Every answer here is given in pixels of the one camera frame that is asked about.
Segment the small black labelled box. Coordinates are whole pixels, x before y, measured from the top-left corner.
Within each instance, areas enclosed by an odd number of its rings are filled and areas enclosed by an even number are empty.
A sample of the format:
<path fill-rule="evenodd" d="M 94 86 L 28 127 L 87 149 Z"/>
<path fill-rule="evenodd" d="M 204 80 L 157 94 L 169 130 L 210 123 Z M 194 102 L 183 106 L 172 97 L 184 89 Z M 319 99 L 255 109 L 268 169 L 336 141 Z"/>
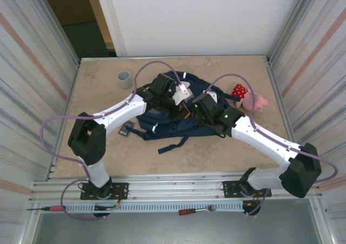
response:
<path fill-rule="evenodd" d="M 125 122 L 120 130 L 119 130 L 119 134 L 122 135 L 122 136 L 125 136 L 125 137 L 128 137 L 128 135 L 130 134 L 130 130 L 134 127 L 135 123 L 132 122 L 132 121 L 127 121 Z"/>

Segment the black wired connector block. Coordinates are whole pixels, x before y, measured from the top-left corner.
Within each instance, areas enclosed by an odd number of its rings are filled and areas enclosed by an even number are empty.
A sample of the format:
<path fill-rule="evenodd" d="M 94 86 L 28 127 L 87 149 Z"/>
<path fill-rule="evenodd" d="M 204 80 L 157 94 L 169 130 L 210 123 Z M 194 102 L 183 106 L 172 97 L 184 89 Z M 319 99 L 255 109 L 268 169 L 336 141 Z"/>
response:
<path fill-rule="evenodd" d="M 116 203 L 113 206 L 101 206 L 101 205 L 95 205 L 94 206 L 94 217 L 107 217 L 110 215 L 110 211 L 117 210 L 121 207 L 119 203 Z"/>
<path fill-rule="evenodd" d="M 243 201 L 243 213 L 248 216 L 255 216 L 261 210 L 260 201 Z"/>

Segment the red-handled ratchet wrench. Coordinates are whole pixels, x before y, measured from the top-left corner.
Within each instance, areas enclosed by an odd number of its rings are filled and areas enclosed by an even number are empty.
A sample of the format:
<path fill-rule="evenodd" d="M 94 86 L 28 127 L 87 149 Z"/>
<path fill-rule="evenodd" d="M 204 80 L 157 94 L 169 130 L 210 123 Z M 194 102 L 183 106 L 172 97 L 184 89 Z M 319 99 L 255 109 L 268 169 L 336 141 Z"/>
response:
<path fill-rule="evenodd" d="M 197 212 L 214 212 L 216 210 L 215 205 L 207 205 L 203 208 L 189 208 L 179 210 L 179 216 L 195 214 Z"/>

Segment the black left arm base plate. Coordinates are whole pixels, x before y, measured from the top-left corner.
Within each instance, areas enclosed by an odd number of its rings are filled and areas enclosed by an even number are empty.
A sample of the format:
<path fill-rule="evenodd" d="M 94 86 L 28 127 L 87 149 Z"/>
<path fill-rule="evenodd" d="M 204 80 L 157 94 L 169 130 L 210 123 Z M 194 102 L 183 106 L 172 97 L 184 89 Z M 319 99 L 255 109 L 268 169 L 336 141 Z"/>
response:
<path fill-rule="evenodd" d="M 128 183 L 106 183 L 103 187 L 97 188 L 91 182 L 79 183 L 81 190 L 81 200 L 126 200 L 129 193 Z"/>

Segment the navy blue backpack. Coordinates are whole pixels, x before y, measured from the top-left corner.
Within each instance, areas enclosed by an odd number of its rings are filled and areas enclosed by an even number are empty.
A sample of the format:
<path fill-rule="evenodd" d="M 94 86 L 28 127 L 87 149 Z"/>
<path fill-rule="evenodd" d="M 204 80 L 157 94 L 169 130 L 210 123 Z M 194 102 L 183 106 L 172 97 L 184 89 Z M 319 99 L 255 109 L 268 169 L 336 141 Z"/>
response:
<path fill-rule="evenodd" d="M 196 96 L 200 95 L 210 85 L 209 82 L 188 72 L 177 71 L 177 74 L 182 82 L 189 82 L 192 93 Z M 224 106 L 229 107 L 230 104 L 226 100 L 240 101 L 241 98 L 234 95 L 224 93 L 219 87 L 212 86 L 211 91 L 217 94 L 217 100 Z M 160 140 L 172 137 L 181 137 L 178 144 L 171 144 L 167 147 L 158 149 L 159 154 L 166 153 L 175 148 L 181 147 L 190 137 L 203 136 L 220 136 L 211 128 L 198 125 L 191 116 L 186 119 L 171 119 L 166 111 L 151 110 L 143 115 L 137 116 L 139 126 L 144 131 L 129 128 L 130 132 L 138 135 L 145 141 Z"/>

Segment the aluminium rail frame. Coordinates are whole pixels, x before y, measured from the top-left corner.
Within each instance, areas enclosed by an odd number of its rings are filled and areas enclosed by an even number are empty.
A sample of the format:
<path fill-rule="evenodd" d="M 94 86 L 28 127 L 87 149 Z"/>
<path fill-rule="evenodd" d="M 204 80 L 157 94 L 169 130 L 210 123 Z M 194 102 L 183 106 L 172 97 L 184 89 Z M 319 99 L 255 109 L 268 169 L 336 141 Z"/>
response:
<path fill-rule="evenodd" d="M 113 182 L 129 184 L 128 201 L 195 201 L 224 198 L 223 181 L 236 181 L 242 172 L 185 173 L 114 176 Z M 63 189 L 75 177 L 57 177 L 35 182 L 29 200 L 57 202 Z"/>

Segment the red-handled screwdriver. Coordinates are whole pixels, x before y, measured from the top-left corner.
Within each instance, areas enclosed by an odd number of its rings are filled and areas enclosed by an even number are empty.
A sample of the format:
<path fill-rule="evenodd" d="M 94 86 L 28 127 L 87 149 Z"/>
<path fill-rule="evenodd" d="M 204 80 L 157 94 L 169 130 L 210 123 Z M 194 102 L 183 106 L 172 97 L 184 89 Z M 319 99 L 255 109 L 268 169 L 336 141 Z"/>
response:
<path fill-rule="evenodd" d="M 65 210 L 65 206 L 55 205 L 55 206 L 48 206 L 48 207 L 42 207 L 42 208 L 30 208 L 27 210 L 41 210 L 41 211 L 47 211 L 47 212 L 63 212 Z"/>

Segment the pink plush toy, red dotted dress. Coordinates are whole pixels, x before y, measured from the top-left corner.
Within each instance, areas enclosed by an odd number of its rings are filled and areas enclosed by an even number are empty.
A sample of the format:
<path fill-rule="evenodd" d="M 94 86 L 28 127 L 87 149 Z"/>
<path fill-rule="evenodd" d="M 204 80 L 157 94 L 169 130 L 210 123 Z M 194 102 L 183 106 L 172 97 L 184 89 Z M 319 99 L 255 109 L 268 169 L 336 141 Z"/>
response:
<path fill-rule="evenodd" d="M 254 111 L 262 112 L 266 106 L 269 105 L 269 101 L 261 94 L 252 94 L 250 90 L 240 83 L 235 84 L 229 91 L 229 94 L 240 98 L 239 101 L 235 102 L 236 108 L 243 107 L 245 110 L 250 111 L 252 109 L 252 104 L 255 103 Z"/>

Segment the grey plastic cup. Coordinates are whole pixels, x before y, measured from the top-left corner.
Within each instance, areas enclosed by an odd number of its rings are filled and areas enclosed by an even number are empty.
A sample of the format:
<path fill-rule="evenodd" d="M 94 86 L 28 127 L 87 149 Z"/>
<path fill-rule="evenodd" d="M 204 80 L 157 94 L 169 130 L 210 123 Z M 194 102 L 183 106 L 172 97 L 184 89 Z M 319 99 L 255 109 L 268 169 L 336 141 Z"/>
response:
<path fill-rule="evenodd" d="M 119 71 L 116 77 L 121 88 L 129 89 L 132 87 L 132 77 L 128 70 Z"/>

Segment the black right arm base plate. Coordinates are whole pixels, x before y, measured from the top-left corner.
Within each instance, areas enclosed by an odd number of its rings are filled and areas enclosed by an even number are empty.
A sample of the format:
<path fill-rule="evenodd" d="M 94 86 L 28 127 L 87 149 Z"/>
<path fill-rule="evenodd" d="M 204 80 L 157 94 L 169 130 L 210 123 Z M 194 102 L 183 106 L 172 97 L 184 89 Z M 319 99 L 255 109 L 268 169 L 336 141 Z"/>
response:
<path fill-rule="evenodd" d="M 270 189 L 255 190 L 247 181 L 224 181 L 222 190 L 225 198 L 250 198 L 250 197 L 272 197 Z"/>

